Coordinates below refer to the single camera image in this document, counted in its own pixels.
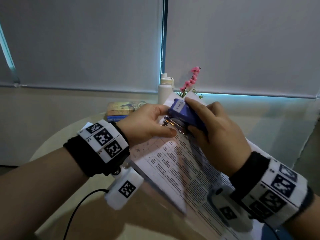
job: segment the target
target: person's left hand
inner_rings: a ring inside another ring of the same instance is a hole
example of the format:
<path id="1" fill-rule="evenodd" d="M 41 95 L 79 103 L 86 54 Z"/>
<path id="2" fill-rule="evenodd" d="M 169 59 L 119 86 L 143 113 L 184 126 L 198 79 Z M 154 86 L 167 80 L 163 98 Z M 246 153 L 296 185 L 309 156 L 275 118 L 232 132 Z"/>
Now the person's left hand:
<path id="1" fill-rule="evenodd" d="M 158 116 L 168 113 L 168 108 L 161 104 L 145 104 L 125 119 L 117 122 L 117 126 L 129 141 L 129 147 L 148 141 L 154 136 L 176 136 L 177 132 L 174 129 L 156 122 Z"/>

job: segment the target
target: table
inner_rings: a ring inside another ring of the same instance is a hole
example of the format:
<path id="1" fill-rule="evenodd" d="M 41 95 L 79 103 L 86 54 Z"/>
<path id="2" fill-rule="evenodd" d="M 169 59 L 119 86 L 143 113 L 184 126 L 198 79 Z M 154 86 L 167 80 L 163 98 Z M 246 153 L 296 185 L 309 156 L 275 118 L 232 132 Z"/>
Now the table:
<path id="1" fill-rule="evenodd" d="M 79 120 L 58 131 L 34 153 L 35 160 L 60 147 L 87 123 L 96 123 L 104 113 Z M 88 193 L 106 189 L 114 181 L 112 176 L 95 175 L 78 189 L 36 231 L 40 239 L 59 239 L 64 236 L 70 216 L 77 204 Z M 183 216 L 147 183 L 118 211 L 111 209 L 103 193 L 91 195 L 77 210 L 67 236 L 71 239 L 200 239 L 204 240 Z"/>

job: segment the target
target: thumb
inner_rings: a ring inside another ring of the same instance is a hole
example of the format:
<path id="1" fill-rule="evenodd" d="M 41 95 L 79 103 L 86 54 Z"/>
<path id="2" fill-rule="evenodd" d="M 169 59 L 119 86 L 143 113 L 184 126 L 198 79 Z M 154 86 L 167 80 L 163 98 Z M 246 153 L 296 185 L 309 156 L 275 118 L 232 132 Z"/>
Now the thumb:
<path id="1" fill-rule="evenodd" d="M 189 125 L 188 130 L 193 134 L 197 140 L 199 146 L 208 145 L 208 140 L 205 133 L 202 130 L 199 130 L 197 127 Z"/>
<path id="2" fill-rule="evenodd" d="M 168 128 L 166 126 L 157 125 L 153 129 L 152 136 L 158 136 L 158 137 L 175 137 L 177 134 L 175 129 Z"/>

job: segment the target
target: white water bottle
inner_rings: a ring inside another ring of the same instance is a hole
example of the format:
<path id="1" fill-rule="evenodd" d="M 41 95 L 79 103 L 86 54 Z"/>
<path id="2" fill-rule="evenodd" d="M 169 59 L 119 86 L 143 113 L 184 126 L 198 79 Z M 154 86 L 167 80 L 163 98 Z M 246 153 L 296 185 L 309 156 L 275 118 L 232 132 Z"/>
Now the white water bottle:
<path id="1" fill-rule="evenodd" d="M 174 90 L 174 79 L 168 77 L 166 73 L 162 73 L 160 84 L 158 86 L 158 104 L 164 104 L 169 95 Z"/>

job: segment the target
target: hand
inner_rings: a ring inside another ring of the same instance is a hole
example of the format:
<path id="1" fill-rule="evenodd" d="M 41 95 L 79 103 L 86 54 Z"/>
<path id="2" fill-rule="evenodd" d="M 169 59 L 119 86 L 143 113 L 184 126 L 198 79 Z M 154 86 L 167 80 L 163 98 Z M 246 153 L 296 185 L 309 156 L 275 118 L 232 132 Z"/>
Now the hand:
<path id="1" fill-rule="evenodd" d="M 156 123 L 159 115 L 168 113 L 168 106 L 145 104 L 135 112 L 117 123 L 129 141 L 129 147 L 148 141 L 154 136 L 175 137 L 174 129 Z"/>
<path id="2" fill-rule="evenodd" d="M 188 129 L 208 161 L 217 170 L 231 177 L 251 154 L 251 148 L 240 127 L 228 117 L 219 102 L 206 107 L 190 98 L 185 101 L 204 122 L 208 136 L 194 126 L 189 126 Z"/>

